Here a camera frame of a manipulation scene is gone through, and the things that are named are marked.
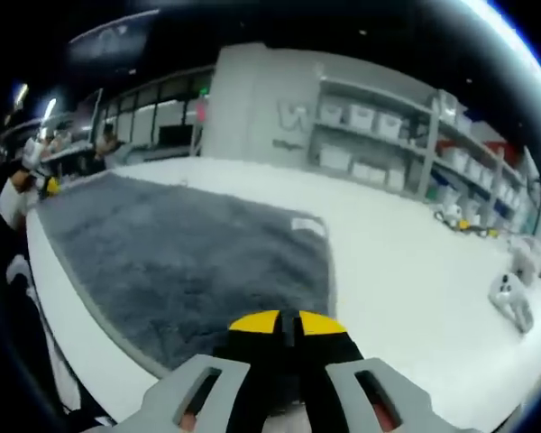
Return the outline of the person's left hand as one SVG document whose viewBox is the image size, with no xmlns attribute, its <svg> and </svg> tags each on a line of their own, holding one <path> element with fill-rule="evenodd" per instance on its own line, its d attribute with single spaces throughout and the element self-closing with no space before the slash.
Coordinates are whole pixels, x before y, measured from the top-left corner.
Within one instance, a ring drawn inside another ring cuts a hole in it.
<svg viewBox="0 0 541 433">
<path fill-rule="evenodd" d="M 36 182 L 35 176 L 27 170 L 17 170 L 9 177 L 9 180 L 14 190 L 20 194 L 31 189 Z"/>
</svg>

